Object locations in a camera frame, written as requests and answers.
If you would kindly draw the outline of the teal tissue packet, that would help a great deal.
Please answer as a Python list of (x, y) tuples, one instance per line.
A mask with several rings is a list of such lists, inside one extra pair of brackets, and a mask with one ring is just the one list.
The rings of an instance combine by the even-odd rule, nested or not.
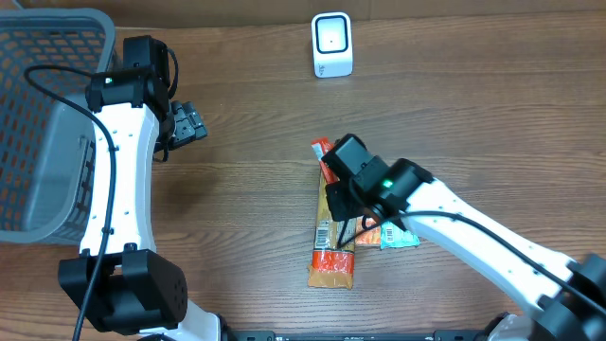
[(419, 237), (408, 230), (402, 230), (392, 223), (384, 223), (380, 227), (380, 248), (404, 248), (420, 245)]

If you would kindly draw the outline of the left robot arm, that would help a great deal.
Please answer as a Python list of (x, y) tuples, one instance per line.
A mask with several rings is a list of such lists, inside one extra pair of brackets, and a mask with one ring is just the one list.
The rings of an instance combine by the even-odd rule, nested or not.
[(221, 318), (188, 297), (185, 274), (156, 252), (151, 223), (153, 156), (205, 137), (191, 103), (173, 101), (178, 74), (139, 65), (97, 73), (86, 104), (66, 105), (90, 118), (96, 139), (90, 216), (80, 254), (63, 260), (59, 281), (99, 332), (144, 340), (221, 340)]

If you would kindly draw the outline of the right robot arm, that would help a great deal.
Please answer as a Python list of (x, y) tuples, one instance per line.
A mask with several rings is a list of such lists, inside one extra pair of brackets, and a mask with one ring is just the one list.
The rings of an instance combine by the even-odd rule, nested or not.
[(605, 337), (605, 260), (577, 262), (531, 242), (465, 203), (417, 164), (378, 156), (325, 156), (357, 206), (467, 263), (522, 310), (496, 319), (488, 340), (600, 341)]

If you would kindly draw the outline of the orange spaghetti package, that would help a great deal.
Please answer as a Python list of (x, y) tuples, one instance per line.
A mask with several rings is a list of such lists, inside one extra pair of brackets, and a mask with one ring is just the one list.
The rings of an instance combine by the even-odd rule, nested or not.
[(318, 205), (314, 230), (312, 262), (309, 266), (310, 287), (351, 289), (353, 287), (355, 242), (339, 247), (356, 232), (357, 218), (335, 222), (329, 210), (326, 185), (336, 181), (327, 177), (328, 170), (320, 166)]

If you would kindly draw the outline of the small orange snack packet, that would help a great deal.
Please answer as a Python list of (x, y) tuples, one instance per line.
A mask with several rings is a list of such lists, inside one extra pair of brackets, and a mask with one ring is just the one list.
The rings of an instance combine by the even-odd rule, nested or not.
[(376, 227), (371, 230), (366, 230), (367, 227), (371, 227), (376, 222), (369, 217), (361, 216), (357, 218), (356, 222), (356, 239), (355, 244), (357, 246), (368, 246), (368, 247), (379, 247), (381, 245), (381, 229)]

